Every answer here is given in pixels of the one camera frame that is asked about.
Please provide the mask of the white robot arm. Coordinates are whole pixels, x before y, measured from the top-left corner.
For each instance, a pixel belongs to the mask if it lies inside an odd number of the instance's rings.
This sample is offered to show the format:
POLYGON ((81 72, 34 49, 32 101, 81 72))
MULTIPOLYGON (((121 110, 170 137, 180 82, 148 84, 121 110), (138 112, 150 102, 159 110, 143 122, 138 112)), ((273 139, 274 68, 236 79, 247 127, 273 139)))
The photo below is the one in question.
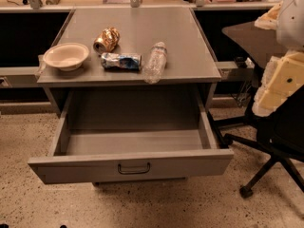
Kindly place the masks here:
POLYGON ((288 51, 267 63, 252 110, 260 117, 275 112, 304 86, 304 0, 284 0, 255 21, 261 29, 275 29, 277 41, 288 51))

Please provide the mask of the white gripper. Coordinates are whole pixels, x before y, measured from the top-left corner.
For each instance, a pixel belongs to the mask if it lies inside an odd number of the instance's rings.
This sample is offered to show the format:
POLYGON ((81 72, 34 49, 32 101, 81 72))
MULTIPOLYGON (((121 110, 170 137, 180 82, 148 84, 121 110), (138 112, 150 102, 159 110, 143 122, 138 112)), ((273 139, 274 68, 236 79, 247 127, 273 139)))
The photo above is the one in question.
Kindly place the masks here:
MULTIPOLYGON (((254 25, 259 29, 277 28, 282 2, 259 16, 254 25)), ((276 111, 304 85, 304 52, 289 50, 283 57, 272 56, 267 63, 261 86, 256 93, 256 111, 276 111)))

